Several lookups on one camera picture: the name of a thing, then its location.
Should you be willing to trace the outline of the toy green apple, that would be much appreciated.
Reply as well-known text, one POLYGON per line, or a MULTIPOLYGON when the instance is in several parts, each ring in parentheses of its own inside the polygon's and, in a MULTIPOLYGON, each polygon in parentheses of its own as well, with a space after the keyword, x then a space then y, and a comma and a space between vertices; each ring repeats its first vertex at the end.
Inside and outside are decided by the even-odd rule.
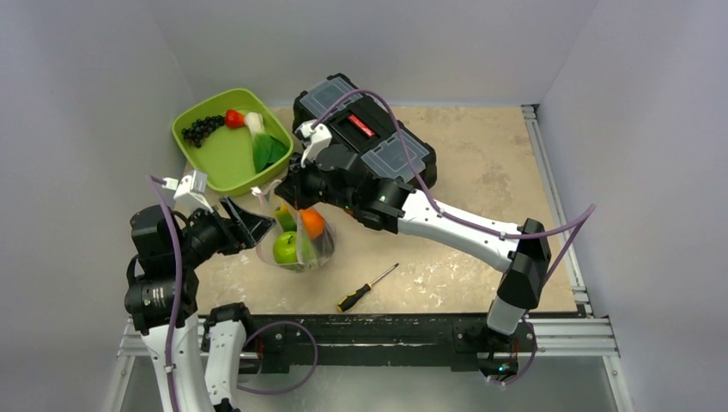
POLYGON ((273 257, 277 264, 289 268, 299 265, 297 256, 297 232, 281 233, 273 245, 273 257))

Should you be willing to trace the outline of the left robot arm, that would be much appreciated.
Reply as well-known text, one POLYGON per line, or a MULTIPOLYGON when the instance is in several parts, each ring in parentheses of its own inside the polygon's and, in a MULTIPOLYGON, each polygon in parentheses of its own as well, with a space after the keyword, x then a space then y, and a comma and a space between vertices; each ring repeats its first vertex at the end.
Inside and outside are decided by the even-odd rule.
POLYGON ((164 203, 130 218, 136 255, 126 271, 124 308, 152 360, 165 411, 238 410, 233 379, 241 352, 255 343, 256 328, 242 302, 214 309, 205 325, 210 346, 204 363, 195 270, 215 254, 254 248, 275 221, 242 209, 230 197, 222 197, 221 206, 225 216, 217 209, 196 209, 181 223, 164 203))

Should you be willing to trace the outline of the clear zip top bag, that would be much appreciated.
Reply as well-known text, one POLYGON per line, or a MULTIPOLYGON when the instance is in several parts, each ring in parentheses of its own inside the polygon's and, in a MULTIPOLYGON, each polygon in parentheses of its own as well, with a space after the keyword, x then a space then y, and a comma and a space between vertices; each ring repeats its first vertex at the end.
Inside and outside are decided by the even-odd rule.
POLYGON ((265 186, 254 186, 252 195, 260 212, 274 219, 273 228, 255 252, 264 263, 296 272, 315 270, 326 264, 336 251, 335 228, 314 207, 297 209, 275 194, 282 183, 276 179, 265 186))

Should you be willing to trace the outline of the toy mango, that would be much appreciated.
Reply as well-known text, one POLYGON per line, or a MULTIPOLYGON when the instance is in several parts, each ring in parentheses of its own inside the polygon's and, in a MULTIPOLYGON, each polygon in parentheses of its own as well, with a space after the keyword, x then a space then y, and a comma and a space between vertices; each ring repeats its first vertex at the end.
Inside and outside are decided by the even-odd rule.
POLYGON ((274 217, 283 232, 295 233, 297 231, 296 219, 291 215, 286 203, 282 203, 280 206, 276 207, 274 210, 274 217))

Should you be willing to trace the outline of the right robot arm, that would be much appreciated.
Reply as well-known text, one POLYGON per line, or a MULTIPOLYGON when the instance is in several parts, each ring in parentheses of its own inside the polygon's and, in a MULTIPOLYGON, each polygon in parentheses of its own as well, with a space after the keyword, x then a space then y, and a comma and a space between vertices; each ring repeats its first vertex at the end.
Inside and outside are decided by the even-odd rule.
POLYGON ((514 340, 519 322, 538 307, 549 279, 551 251, 540 221, 494 221, 431 201, 423 190, 367 171, 340 145, 324 149, 312 161, 292 155, 274 192, 295 209, 329 204, 369 229, 429 239, 500 272, 482 326, 490 348, 502 349, 514 340))

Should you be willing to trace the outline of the toy orange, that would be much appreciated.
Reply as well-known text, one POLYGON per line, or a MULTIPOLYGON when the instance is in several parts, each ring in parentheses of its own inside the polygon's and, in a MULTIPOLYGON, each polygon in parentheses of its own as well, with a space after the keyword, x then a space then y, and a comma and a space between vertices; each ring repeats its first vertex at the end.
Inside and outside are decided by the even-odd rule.
POLYGON ((316 209, 303 209, 299 212, 299 216, 310 239, 316 239, 324 234, 326 221, 316 209))

